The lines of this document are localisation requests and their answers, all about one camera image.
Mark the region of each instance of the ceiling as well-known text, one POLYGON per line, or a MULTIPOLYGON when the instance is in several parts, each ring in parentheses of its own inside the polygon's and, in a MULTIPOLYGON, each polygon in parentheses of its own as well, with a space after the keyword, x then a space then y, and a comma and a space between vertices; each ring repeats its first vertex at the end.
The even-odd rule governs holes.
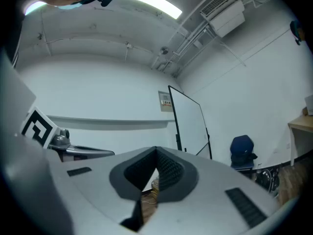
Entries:
MULTIPOLYGON (((71 10, 46 5, 24 19, 17 65, 49 55, 77 53, 105 55, 158 69, 170 60, 184 36, 203 21, 197 10, 169 42, 201 0, 167 1, 182 10, 177 20, 136 0, 113 0, 107 7, 96 1, 71 10), (157 58, 163 46, 169 52, 157 58)), ((207 35, 200 38, 198 47, 192 45, 163 72, 173 75, 209 39, 207 35)))

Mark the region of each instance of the floor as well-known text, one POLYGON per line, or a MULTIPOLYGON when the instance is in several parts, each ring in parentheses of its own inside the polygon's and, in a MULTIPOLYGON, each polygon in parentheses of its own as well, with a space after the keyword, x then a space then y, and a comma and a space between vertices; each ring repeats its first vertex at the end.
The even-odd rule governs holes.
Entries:
MULTIPOLYGON (((310 152, 309 156, 295 162, 294 166, 288 165, 280 169, 278 174, 280 181, 279 194, 277 197, 280 206, 284 205, 290 199, 299 196, 303 185, 308 179, 312 166, 313 152, 310 152)), ((151 193, 142 196, 141 202, 143 220, 146 223, 157 210, 157 202, 151 193)))

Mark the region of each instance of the whiteboard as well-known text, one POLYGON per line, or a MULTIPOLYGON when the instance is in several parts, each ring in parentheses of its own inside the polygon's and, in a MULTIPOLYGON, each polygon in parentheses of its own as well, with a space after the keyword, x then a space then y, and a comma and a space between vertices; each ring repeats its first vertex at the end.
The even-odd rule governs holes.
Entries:
POLYGON ((182 151, 197 155, 209 142, 200 104, 171 86, 169 91, 182 151))

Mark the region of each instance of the table leg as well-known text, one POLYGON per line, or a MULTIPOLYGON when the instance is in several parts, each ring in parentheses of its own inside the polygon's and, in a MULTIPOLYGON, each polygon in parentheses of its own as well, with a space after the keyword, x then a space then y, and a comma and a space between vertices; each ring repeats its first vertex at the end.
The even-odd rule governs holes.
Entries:
POLYGON ((294 133, 292 131, 292 128, 290 127, 290 140, 291 140, 291 157, 290 157, 290 165, 293 166, 294 163, 294 156, 295 153, 297 152, 297 148, 295 146, 295 140, 294 140, 294 133))

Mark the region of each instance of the air conditioning unit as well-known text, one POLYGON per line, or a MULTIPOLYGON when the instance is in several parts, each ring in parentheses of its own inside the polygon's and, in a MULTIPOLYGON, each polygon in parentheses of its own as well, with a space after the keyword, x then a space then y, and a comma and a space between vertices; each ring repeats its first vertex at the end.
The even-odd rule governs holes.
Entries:
POLYGON ((241 0, 212 0, 200 14, 209 22, 215 33, 223 37, 245 21, 241 0))

